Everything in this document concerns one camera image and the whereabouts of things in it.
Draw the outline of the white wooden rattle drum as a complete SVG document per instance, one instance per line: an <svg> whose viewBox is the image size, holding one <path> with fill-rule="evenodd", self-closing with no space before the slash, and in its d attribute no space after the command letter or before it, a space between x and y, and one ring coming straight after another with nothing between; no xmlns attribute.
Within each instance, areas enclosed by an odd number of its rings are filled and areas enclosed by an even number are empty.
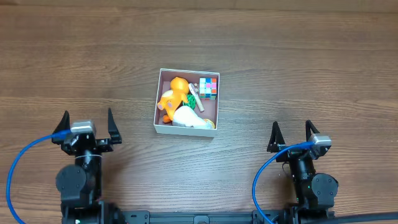
<svg viewBox="0 0 398 224"><path fill-rule="evenodd" d="M189 87L190 93L194 96L194 98L196 100L196 103L197 103L197 105L199 107L200 112L204 112L204 110L205 110L204 106L203 106L203 104L201 102L199 94L195 91L194 84L193 83L189 83L188 87Z"/></svg>

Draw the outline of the multicolour puzzle cube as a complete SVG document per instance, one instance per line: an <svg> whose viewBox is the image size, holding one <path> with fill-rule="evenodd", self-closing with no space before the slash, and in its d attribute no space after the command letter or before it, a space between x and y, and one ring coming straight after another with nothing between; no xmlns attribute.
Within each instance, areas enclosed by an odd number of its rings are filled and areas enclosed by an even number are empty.
<svg viewBox="0 0 398 224"><path fill-rule="evenodd" d="M216 78L201 77L199 82L199 97L204 100L216 100L218 85Z"/></svg>

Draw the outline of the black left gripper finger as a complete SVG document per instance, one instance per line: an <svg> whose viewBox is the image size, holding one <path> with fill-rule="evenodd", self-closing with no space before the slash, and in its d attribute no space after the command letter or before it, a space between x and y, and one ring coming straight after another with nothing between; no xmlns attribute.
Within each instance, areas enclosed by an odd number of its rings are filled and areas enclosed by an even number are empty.
<svg viewBox="0 0 398 224"><path fill-rule="evenodd" d="M116 126L116 123L114 122L114 117L111 108L108 108L108 133L110 135L111 144L122 143L122 137L120 135L118 127Z"/></svg>
<svg viewBox="0 0 398 224"><path fill-rule="evenodd" d="M52 136L52 142L54 144L62 144L70 133L70 115L67 110L65 110L63 117L57 127L55 128Z"/></svg>

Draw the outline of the orange bear figurine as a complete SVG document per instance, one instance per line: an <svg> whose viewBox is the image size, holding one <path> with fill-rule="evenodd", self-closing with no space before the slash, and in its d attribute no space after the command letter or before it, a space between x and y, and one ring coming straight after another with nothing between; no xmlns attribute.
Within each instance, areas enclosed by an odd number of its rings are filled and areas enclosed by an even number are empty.
<svg viewBox="0 0 398 224"><path fill-rule="evenodd" d="M189 84L184 78L175 77L170 82L170 90L162 94L157 107L165 110L171 121L174 120L174 113L177 108L184 103L188 103L187 95L189 93Z"/></svg>

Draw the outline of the white cardboard box pink interior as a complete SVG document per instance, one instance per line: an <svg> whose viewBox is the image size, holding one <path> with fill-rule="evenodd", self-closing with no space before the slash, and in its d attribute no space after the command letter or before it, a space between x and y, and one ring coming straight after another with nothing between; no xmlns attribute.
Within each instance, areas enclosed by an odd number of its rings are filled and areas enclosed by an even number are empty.
<svg viewBox="0 0 398 224"><path fill-rule="evenodd" d="M180 77L186 79L189 83L193 83L195 91L199 94L199 82L201 77L205 78L216 78L218 85L218 93L216 100L204 100L201 102L204 106L204 112L200 112L198 105L194 109L196 114L203 119L210 119L215 124L215 129L197 129L197 128L184 128L180 126L173 126L172 123L164 123L163 116L166 113L165 110L160 110L157 107L157 103L163 93L170 90L170 82L175 78ZM155 102L154 111L154 127L159 134L176 134L176 135L187 135L187 136L202 136L213 138L216 135L218 127L218 110L219 110L219 95L220 95L220 74L216 72L201 72L191 70L176 70L169 68L162 68L159 72L159 81L157 96Z"/></svg>

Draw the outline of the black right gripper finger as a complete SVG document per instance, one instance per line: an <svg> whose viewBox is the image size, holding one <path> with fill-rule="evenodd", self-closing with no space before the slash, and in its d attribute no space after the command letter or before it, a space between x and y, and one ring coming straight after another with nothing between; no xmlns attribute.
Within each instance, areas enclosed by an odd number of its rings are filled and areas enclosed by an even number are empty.
<svg viewBox="0 0 398 224"><path fill-rule="evenodd" d="M305 133L306 141L309 142L313 134L320 134L319 130L314 126L314 124L308 119L305 122Z"/></svg>
<svg viewBox="0 0 398 224"><path fill-rule="evenodd" d="M285 149L285 141L278 122L274 121L272 124L271 137L267 146L267 152L277 153L283 149Z"/></svg>

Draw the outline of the green round lid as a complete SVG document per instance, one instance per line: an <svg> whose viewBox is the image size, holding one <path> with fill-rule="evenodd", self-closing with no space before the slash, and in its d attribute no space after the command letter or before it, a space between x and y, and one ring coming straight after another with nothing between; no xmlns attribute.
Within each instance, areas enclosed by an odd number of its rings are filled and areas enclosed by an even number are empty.
<svg viewBox="0 0 398 224"><path fill-rule="evenodd" d="M191 94L189 94L189 95L187 95L187 100L188 100L188 102L186 103L186 102L182 102L182 105L183 106L189 106L191 109L195 109L195 107L196 107L196 99L195 99L195 97L193 96L193 95L191 95Z"/></svg>

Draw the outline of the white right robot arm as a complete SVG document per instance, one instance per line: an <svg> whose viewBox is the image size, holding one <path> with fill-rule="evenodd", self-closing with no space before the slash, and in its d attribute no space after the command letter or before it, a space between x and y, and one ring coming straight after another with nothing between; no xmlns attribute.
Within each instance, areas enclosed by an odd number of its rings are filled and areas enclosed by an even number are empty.
<svg viewBox="0 0 398 224"><path fill-rule="evenodd" d="M335 204L338 181L328 174L316 172L313 162L329 151L331 138L321 134L310 120L305 122L305 130L306 142L311 145L289 149L278 123L273 122L267 152L283 152L275 160L289 165L300 206L310 210L329 209Z"/></svg>

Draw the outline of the white plush duck orange feet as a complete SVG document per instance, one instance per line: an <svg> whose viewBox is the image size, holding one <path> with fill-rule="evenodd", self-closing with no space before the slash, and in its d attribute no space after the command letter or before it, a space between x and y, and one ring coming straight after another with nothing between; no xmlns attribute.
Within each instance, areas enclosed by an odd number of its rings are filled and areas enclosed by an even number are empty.
<svg viewBox="0 0 398 224"><path fill-rule="evenodd" d="M174 113L173 120L171 120L167 114L165 114L162 119L164 123L172 123L173 126L197 129L215 129L215 124L212 120L199 117L189 106L179 107Z"/></svg>

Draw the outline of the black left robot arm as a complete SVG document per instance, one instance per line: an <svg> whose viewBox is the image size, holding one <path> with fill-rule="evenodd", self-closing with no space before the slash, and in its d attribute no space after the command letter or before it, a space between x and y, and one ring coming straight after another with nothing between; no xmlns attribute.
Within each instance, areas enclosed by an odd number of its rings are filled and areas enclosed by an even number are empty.
<svg viewBox="0 0 398 224"><path fill-rule="evenodd" d="M102 154L112 152L122 137L108 110L109 138L96 138L94 121L70 122L69 112L64 115L53 131L52 143L73 156L73 164L62 168L56 176L56 187L60 192L63 207L85 208L97 202L102 195Z"/></svg>

